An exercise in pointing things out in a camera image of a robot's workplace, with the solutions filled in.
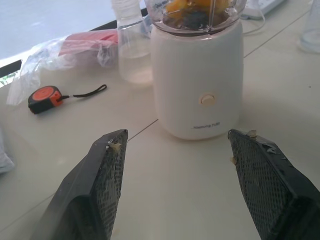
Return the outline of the clear plastic bag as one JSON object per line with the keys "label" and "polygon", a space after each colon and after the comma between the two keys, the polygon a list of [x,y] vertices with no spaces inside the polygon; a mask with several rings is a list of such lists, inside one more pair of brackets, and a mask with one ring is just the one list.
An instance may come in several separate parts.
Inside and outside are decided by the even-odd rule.
{"label": "clear plastic bag", "polygon": [[58,56],[63,41],[70,35],[55,38],[32,47],[22,59],[18,74],[13,78],[8,91],[6,104],[17,106],[26,100],[41,85],[41,71],[62,71],[76,67],[100,65],[113,67],[118,63],[118,47],[115,58],[101,60],[97,52],[85,51],[78,54]]}

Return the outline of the blurry orange-brown object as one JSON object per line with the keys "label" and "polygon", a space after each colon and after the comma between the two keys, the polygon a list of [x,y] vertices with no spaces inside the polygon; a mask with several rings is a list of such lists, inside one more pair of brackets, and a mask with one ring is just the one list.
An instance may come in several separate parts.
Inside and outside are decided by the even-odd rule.
{"label": "blurry orange-brown object", "polygon": [[168,13],[175,13],[177,11],[183,10],[188,6],[188,0],[170,0],[165,9]]}

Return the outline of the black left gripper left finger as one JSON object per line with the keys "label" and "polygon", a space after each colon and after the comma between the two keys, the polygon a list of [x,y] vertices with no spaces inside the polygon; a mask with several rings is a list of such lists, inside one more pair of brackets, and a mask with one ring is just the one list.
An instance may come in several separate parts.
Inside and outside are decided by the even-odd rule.
{"label": "black left gripper left finger", "polygon": [[37,240],[111,240],[128,131],[103,135],[65,176],[37,225]]}

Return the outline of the clear blender jar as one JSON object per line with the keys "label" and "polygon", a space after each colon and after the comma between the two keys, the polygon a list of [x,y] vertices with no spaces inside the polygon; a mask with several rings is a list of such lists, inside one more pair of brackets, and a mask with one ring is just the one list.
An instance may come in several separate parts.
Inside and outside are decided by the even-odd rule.
{"label": "clear blender jar", "polygon": [[170,0],[144,0],[152,24],[177,36],[214,34],[238,21],[247,0],[187,0],[188,6],[168,13]]}

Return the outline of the orange black tape measure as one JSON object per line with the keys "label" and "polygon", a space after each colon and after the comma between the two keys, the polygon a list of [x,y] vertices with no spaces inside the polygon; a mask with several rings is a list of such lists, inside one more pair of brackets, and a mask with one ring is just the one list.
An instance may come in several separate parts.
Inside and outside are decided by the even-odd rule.
{"label": "orange black tape measure", "polygon": [[97,89],[85,94],[62,95],[61,91],[56,86],[44,86],[37,89],[29,96],[27,100],[28,108],[34,115],[38,115],[62,105],[66,99],[88,98],[106,90],[107,88],[107,85],[103,84]]}

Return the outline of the red package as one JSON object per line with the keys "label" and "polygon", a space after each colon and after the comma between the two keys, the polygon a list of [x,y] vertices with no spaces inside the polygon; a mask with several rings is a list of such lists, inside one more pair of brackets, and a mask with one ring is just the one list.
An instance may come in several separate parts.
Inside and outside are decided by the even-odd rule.
{"label": "red package", "polygon": [[62,43],[58,56],[97,52],[100,60],[113,59],[118,53],[116,29],[80,32],[69,35]]}

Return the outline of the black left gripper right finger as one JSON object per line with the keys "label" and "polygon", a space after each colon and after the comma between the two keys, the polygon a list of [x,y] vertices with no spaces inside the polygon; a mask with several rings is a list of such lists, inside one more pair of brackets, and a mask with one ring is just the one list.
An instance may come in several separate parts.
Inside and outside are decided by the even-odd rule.
{"label": "black left gripper right finger", "polygon": [[240,189],[261,240],[320,240],[320,190],[254,132],[227,135]]}

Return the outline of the clear water bottle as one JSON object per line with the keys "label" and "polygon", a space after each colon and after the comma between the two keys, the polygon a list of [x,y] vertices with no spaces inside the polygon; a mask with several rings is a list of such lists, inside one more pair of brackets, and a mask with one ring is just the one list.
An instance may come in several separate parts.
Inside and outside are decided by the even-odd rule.
{"label": "clear water bottle", "polygon": [[117,22],[118,68],[132,84],[152,82],[150,28],[141,13],[139,0],[110,0]]}

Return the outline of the white power strip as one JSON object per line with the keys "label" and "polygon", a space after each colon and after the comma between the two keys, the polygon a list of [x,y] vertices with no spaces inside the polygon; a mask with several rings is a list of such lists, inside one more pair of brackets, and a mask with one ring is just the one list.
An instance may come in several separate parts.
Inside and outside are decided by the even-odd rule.
{"label": "white power strip", "polygon": [[247,0],[242,12],[243,19],[260,20],[286,0]]}

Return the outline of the white blender base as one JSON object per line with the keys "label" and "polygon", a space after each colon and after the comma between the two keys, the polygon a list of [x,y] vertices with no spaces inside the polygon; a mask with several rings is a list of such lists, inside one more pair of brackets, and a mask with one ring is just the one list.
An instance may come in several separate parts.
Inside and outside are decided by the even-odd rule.
{"label": "white blender base", "polygon": [[151,66],[157,117],[171,135],[208,139],[237,123],[244,78],[241,22],[199,36],[153,28]]}

